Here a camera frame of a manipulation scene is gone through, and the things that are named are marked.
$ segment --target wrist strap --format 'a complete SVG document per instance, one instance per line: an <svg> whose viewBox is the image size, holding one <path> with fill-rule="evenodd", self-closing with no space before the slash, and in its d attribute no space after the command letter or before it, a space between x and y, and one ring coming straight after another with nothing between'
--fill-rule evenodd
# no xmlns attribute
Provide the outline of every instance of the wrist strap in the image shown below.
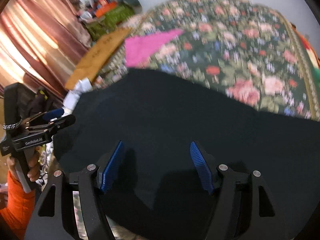
<svg viewBox="0 0 320 240"><path fill-rule="evenodd" d="M19 122L17 123L14 123L14 124L4 124L2 127L3 127L3 130L14 130L14 129L17 129L22 123L22 119L20 119Z"/></svg>

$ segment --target bed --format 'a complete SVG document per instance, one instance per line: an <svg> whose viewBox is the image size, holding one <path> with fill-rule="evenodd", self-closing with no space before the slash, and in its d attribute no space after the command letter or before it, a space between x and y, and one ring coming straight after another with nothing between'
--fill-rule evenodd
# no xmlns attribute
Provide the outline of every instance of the bed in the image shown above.
<svg viewBox="0 0 320 240"><path fill-rule="evenodd" d="M278 11L248 0L170 0L123 26L133 28L132 37L183 30L136 68L199 83L257 111L320 120L318 59ZM123 44L94 87L107 88L127 73ZM76 193L74 198L78 229L86 239ZM117 239L144 239L111 225Z"/></svg>

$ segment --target hand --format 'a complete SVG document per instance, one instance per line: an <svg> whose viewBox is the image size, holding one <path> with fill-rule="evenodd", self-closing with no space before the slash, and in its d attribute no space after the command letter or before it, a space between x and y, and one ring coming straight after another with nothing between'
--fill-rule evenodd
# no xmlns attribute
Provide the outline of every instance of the hand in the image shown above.
<svg viewBox="0 0 320 240"><path fill-rule="evenodd" d="M30 171L28 172L28 178L32 182L36 181L40 177L40 163L39 163L40 153L39 153L39 150L40 150L40 147L36 147L35 154L28 162L28 165L30 168ZM8 165L9 171L11 172L11 175L17 181L19 181L16 169L15 169L16 162L17 162L17 160L13 157L7 158L7 165Z"/></svg>

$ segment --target orange box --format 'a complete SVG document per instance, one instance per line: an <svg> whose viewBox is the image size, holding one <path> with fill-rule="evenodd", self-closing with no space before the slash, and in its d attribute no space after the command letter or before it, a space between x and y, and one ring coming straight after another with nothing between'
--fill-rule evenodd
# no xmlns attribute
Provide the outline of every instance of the orange box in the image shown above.
<svg viewBox="0 0 320 240"><path fill-rule="evenodd" d="M96 10L95 15L99 18L102 15L104 15L105 13L107 13L108 11L116 8L117 5L118 4L116 2L109 3L109 4L105 5L105 6L103 6L102 8Z"/></svg>

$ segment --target orange sleeve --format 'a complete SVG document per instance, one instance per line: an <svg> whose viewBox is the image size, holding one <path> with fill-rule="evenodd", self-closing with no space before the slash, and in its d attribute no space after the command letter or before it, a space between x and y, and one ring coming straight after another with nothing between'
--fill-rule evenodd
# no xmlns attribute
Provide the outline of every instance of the orange sleeve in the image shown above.
<svg viewBox="0 0 320 240"><path fill-rule="evenodd" d="M35 206L35 190L30 193L23 191L22 185L8 172L8 205L0 210L0 215L6 221L15 235L23 240L27 225Z"/></svg>

